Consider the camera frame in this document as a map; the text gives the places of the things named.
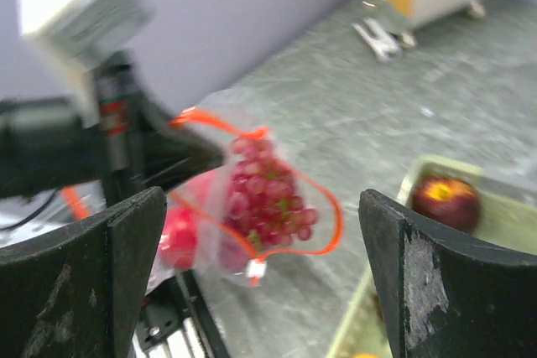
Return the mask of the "purple sweet potato toy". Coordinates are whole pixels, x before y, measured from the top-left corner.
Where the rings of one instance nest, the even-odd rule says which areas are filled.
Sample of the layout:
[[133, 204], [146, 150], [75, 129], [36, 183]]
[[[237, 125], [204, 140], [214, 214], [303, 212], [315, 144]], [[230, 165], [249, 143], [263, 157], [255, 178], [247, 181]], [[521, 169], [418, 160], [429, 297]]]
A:
[[221, 241], [218, 259], [220, 267], [232, 274], [243, 272], [250, 260], [240, 243], [229, 236]]

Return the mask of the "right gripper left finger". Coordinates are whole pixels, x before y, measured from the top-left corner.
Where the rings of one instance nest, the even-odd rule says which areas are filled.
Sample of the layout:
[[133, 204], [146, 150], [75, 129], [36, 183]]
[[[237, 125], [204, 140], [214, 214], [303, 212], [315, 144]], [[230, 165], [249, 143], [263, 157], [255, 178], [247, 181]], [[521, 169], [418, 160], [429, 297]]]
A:
[[3, 357], [126, 357], [166, 201], [146, 189], [1, 250]]

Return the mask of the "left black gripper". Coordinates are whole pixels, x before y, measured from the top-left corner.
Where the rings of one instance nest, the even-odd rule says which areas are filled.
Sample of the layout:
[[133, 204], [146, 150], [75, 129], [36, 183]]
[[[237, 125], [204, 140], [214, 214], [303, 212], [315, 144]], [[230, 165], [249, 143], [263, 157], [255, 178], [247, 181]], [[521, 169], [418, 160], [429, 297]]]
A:
[[171, 190], [223, 165], [222, 146], [171, 115], [136, 84], [133, 62], [112, 54], [83, 75], [81, 110], [96, 136], [96, 173], [110, 207], [145, 189]]

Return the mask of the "dark red apple toy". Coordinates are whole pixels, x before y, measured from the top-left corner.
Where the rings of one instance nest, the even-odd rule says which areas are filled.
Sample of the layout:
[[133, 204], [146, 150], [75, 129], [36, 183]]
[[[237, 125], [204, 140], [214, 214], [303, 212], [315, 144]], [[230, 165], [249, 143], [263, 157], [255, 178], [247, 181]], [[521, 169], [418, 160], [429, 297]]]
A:
[[477, 227], [482, 203], [467, 182], [446, 176], [430, 176], [416, 188], [411, 199], [413, 211], [462, 232]]

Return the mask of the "purple grape bunch toy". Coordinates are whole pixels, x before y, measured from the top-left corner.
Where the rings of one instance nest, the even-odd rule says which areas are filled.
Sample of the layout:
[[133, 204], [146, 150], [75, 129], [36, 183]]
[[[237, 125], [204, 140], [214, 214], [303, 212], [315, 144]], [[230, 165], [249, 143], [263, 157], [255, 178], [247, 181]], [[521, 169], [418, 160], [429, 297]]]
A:
[[308, 241], [319, 220], [299, 191], [298, 179], [266, 138], [232, 142], [238, 161], [232, 170], [224, 222], [257, 252]]

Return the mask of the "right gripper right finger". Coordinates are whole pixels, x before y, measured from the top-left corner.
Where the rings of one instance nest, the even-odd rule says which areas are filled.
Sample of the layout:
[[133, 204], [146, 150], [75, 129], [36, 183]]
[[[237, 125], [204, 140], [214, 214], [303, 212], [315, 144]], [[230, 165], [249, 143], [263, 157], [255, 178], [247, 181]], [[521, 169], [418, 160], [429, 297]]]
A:
[[536, 257], [419, 215], [377, 190], [359, 220], [394, 357], [534, 357]]

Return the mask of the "orange fruit toy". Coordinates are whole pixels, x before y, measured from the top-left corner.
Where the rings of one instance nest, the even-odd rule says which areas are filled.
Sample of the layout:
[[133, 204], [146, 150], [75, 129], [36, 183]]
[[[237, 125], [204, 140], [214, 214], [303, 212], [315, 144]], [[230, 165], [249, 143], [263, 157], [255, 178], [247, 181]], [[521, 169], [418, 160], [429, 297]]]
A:
[[368, 352], [360, 352], [355, 354], [352, 358], [379, 358], [379, 356]]

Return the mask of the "clear orange zip bag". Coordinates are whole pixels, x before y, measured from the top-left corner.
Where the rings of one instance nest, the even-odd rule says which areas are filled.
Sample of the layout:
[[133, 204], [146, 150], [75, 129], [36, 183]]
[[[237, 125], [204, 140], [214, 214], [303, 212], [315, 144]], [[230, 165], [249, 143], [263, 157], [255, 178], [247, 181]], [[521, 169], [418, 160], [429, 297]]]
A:
[[188, 204], [201, 207], [216, 171], [195, 176], [185, 184], [187, 202], [176, 201], [168, 205], [159, 249], [149, 275], [146, 292], [154, 291], [164, 280], [178, 271], [195, 266], [198, 252], [198, 223], [200, 218]]

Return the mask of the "pink dragon fruit toy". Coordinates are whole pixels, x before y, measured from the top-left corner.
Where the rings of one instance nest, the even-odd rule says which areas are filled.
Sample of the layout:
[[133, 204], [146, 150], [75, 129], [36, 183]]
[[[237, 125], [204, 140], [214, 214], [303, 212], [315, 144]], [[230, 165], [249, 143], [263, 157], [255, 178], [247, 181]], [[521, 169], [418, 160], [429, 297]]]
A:
[[195, 263], [197, 244], [194, 212], [183, 205], [170, 206], [159, 242], [160, 257], [172, 267], [190, 270]]

